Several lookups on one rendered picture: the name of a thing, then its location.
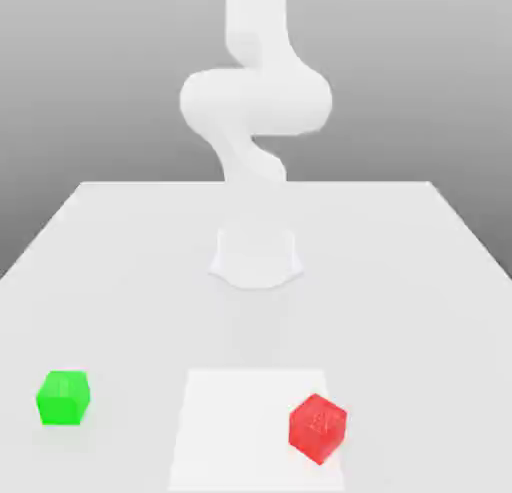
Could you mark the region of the small red cube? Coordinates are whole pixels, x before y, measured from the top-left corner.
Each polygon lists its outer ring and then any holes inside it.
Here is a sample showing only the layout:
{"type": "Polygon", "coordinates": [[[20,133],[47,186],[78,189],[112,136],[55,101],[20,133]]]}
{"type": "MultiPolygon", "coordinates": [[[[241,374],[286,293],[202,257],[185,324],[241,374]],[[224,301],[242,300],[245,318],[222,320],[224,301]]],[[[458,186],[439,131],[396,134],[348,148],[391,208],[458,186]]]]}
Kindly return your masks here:
{"type": "Polygon", "coordinates": [[[347,418],[343,408],[311,394],[289,415],[288,443],[322,465],[344,441],[347,418]]]}

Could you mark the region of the small green cube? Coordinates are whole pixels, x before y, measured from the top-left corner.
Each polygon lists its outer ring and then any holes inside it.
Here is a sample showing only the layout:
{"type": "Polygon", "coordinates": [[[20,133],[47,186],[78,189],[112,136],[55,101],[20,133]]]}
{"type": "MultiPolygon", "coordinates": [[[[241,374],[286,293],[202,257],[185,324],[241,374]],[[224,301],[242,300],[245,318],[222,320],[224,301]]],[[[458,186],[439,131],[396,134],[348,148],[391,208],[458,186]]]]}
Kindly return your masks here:
{"type": "Polygon", "coordinates": [[[43,425],[79,425],[91,399],[87,373],[50,371],[36,395],[43,425]]]}

